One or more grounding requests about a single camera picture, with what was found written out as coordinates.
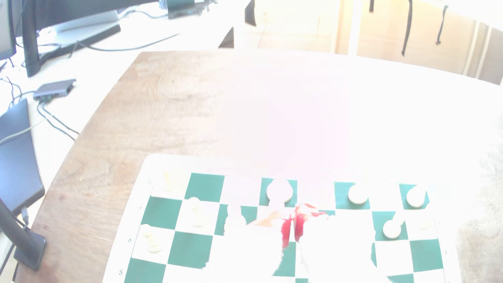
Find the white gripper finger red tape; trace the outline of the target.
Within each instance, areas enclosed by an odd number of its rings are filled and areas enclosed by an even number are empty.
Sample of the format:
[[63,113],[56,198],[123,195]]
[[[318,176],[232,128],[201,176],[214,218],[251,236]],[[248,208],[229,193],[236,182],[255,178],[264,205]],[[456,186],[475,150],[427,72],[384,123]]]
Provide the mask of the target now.
[[370,225],[303,203],[294,209],[294,237],[308,282],[391,282],[371,259]]
[[292,219],[272,214],[223,237],[202,268],[203,282],[265,282],[281,266]]

